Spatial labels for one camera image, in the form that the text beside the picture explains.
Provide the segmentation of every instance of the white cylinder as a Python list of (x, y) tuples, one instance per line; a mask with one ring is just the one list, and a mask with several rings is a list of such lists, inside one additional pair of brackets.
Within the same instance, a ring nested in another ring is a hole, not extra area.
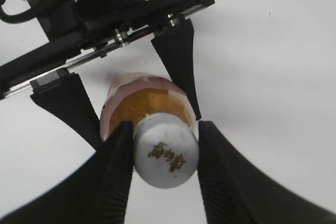
[(154, 187), (173, 188), (183, 184), (197, 169), (198, 158), (198, 142), (177, 116), (152, 114), (135, 127), (135, 169)]

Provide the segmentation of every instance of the chinese characters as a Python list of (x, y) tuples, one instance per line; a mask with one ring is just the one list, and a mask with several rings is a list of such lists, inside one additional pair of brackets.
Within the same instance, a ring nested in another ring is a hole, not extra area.
[(161, 158), (162, 156), (166, 158), (167, 162), (170, 162), (169, 171), (173, 173), (175, 170), (179, 170), (186, 163), (186, 160), (183, 157), (183, 154), (175, 155), (172, 149), (166, 150), (166, 143), (160, 142), (158, 145), (154, 145), (154, 148), (151, 152), (148, 153), (148, 157), (155, 157), (156, 159)]

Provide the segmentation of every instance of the bottle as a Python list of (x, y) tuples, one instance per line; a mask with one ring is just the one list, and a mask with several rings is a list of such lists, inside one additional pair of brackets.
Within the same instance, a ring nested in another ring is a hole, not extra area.
[(109, 89), (100, 126), (105, 141), (123, 121), (134, 125), (134, 165), (148, 184), (172, 188), (186, 182), (198, 165), (195, 114), (183, 90), (171, 81), (130, 73)]

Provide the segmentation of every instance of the black cable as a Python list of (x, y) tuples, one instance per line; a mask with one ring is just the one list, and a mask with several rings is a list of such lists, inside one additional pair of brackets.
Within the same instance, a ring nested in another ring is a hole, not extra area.
[(66, 0), (44, 0), (42, 3), (36, 4), (30, 9), (15, 15), (5, 13), (3, 8), (0, 7), (0, 19), (9, 24), (23, 23), (38, 16), (46, 15), (65, 1)]

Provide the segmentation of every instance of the white background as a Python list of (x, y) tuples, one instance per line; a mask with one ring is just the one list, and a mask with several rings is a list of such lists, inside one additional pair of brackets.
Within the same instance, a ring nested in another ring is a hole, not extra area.
[[(7, 0), (8, 13), (27, 8)], [(216, 0), (192, 17), (203, 119), (249, 160), (305, 198), (336, 211), (334, 0)], [(167, 73), (148, 36), (78, 69), (99, 114), (121, 73)], [(0, 23), (0, 63), (46, 42), (33, 20)], [(0, 216), (50, 189), (93, 150), (25, 91), (0, 102)], [(197, 177), (171, 190), (134, 176), (126, 223), (205, 223)]]

